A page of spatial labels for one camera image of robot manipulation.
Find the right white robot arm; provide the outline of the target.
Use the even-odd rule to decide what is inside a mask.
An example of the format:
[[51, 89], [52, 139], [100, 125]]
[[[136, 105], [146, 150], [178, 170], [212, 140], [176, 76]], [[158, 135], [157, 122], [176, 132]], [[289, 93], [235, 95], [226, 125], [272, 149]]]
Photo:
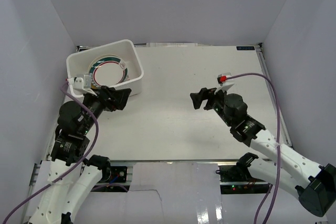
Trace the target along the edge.
[[335, 203], [335, 166], [320, 165], [291, 147], [277, 143], [263, 124], [248, 115], [248, 106], [241, 95], [228, 94], [224, 88], [202, 88], [190, 97], [194, 109], [199, 109], [206, 101], [204, 109], [214, 110], [237, 141], [274, 162], [270, 164], [253, 153], [246, 153], [236, 164], [241, 180], [258, 178], [278, 185], [317, 217], [323, 217]]

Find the white plate with teal rim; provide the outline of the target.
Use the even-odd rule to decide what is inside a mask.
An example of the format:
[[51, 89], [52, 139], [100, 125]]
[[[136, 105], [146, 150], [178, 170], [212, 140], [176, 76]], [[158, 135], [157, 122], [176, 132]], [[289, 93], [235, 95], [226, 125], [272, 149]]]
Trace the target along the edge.
[[94, 89], [101, 86], [112, 87], [128, 80], [128, 66], [126, 62], [120, 58], [119, 64], [106, 63], [96, 68], [94, 72], [88, 73], [91, 78], [91, 87]]

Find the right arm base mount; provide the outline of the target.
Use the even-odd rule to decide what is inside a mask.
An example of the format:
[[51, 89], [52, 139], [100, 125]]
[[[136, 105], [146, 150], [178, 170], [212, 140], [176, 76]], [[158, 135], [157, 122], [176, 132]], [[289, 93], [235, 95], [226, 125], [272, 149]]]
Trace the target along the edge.
[[270, 185], [251, 177], [248, 171], [236, 165], [222, 165], [216, 170], [222, 195], [265, 194]]

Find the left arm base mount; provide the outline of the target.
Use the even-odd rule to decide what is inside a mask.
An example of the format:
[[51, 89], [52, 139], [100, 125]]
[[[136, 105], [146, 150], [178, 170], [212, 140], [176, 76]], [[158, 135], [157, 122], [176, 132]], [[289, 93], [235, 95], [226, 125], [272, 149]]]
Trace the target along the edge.
[[128, 168], [126, 166], [112, 166], [109, 177], [104, 177], [91, 192], [100, 193], [127, 193], [129, 190], [127, 182]]

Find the cream plain plate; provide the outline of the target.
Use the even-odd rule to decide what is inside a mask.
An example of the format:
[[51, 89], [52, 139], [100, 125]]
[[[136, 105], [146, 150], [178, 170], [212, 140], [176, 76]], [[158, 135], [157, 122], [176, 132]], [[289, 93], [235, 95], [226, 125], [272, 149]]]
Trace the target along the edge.
[[89, 65], [88, 72], [92, 73], [96, 68], [99, 68], [103, 64], [106, 63], [116, 63], [119, 64], [121, 59], [117, 57], [116, 55], [102, 55], [98, 57], [97, 59], [93, 60], [91, 64]]

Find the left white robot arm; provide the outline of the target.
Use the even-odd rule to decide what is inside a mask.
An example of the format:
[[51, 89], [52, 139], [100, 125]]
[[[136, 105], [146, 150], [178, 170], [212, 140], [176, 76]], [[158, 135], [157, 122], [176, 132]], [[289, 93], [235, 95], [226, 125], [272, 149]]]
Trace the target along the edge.
[[41, 198], [28, 223], [73, 223], [94, 186], [108, 181], [112, 172], [109, 158], [89, 155], [99, 133], [95, 132], [93, 141], [87, 134], [99, 127], [103, 111], [122, 111], [130, 94], [130, 88], [103, 86], [85, 94], [83, 101], [72, 97], [60, 107], [48, 183], [46, 189], [36, 192]]

